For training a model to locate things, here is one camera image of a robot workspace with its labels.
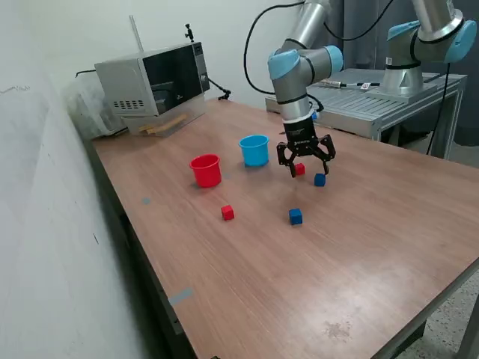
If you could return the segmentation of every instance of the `red cube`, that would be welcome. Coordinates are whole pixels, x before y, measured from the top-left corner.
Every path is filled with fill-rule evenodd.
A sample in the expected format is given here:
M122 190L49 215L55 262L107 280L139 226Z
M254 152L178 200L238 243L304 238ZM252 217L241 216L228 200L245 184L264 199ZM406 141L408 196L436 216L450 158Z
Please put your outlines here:
M222 214L223 214L223 219L225 221L229 221L233 219L234 218L233 207L229 205L222 207Z
M296 169L297 176L301 176L302 174L305 174L306 172L306 167L302 163L298 163L294 165L294 168Z

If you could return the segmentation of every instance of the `robotic arm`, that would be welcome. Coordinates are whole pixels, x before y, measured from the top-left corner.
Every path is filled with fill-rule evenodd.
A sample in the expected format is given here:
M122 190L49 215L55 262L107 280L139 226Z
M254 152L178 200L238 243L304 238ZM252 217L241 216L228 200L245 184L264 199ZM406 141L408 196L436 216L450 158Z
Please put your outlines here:
M307 0L299 20L283 46L269 57L269 77L275 89L276 100L281 109L287 144L276 147L280 165L290 168L296 176L294 159L297 156L314 155L323 161L325 174L327 162L336 156L330 135L316 136L313 116L306 87L330 77L343 68L343 54L336 46L311 50L314 40L330 11L329 0ZM289 149L291 156L285 156Z
M394 26L388 35L388 60L382 87L395 93L422 88L421 61L461 60L475 40L477 26L465 21L452 0L412 0L419 21ZM341 71L343 55L336 46L311 50L317 34L331 10L329 0L306 0L299 19L283 46L269 57L269 77L275 89L287 143L277 146L280 165L290 168L297 156L316 156L327 162L335 155L330 135L316 136L306 87ZM285 150L291 151L286 158Z

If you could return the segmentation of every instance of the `floor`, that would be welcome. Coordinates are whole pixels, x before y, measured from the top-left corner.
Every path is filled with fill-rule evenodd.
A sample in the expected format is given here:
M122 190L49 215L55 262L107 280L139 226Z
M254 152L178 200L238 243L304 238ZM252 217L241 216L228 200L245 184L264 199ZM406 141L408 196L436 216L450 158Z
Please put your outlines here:
M407 146L425 153L428 140ZM479 147L453 145L451 161L479 168ZM469 316L479 293L479 272L474 274L428 320L424 337L398 359L452 359L459 350Z

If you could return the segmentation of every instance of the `blue cup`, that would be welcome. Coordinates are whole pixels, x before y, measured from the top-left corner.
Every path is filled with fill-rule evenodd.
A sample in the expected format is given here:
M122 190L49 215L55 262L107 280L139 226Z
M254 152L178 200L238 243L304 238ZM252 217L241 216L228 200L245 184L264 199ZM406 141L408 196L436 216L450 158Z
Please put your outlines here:
M263 135L244 137L239 142L239 146L242 150L242 157L245 159L245 165L260 167L268 163L268 142L269 138Z

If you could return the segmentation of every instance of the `gray curtain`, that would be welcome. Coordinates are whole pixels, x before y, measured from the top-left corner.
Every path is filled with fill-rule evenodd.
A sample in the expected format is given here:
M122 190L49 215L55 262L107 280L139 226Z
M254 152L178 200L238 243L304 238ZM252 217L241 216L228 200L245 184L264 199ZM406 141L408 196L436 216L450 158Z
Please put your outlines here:
M388 0L339 0L332 1L333 11L328 24L333 32L342 37L354 37L366 30L379 16ZM479 1L454 0L454 6L460 9L466 19L478 20ZM361 39L345 42L324 34L319 43L335 44L343 49L345 68L379 69L385 68L386 39L390 27L417 17L410 0L395 0L377 27ZM452 73L468 75L466 92L460 112L459 123L454 139L458 144L479 145L479 100L475 89L479 88L479 39L468 56L457 64L451 65ZM424 72L443 73L445 64L423 63ZM433 128L437 110L427 111L409 120L405 127L409 131L426 132Z

